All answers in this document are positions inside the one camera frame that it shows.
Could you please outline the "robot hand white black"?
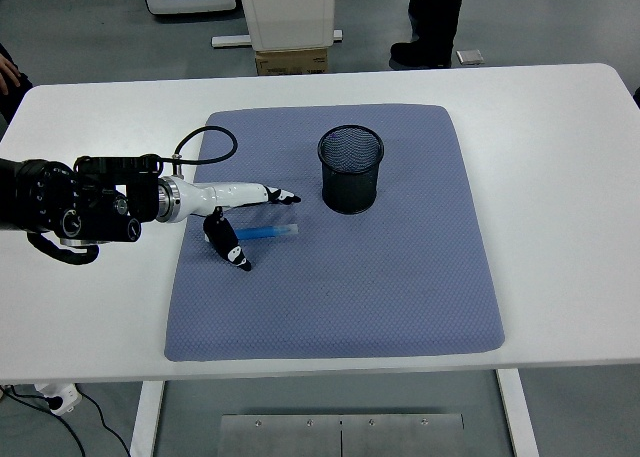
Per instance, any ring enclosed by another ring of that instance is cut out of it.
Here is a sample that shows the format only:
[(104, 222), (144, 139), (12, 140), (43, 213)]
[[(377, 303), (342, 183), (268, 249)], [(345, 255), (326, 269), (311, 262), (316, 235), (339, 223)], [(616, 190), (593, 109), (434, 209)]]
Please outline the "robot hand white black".
[(264, 203), (291, 205), (301, 202), (296, 194), (260, 183), (222, 182), (190, 184), (179, 178), (171, 182), (168, 221), (180, 222), (190, 215), (204, 218), (203, 231), (217, 254), (243, 271), (252, 269), (224, 211)]

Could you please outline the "person's hand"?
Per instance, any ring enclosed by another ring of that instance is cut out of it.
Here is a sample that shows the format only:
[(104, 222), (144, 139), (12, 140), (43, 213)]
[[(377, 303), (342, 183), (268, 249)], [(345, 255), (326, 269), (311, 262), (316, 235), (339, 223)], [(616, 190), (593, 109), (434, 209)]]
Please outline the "person's hand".
[(0, 90), (2, 95), (8, 95), (13, 87), (20, 87), (21, 73), (18, 67), (4, 55), (0, 55)]

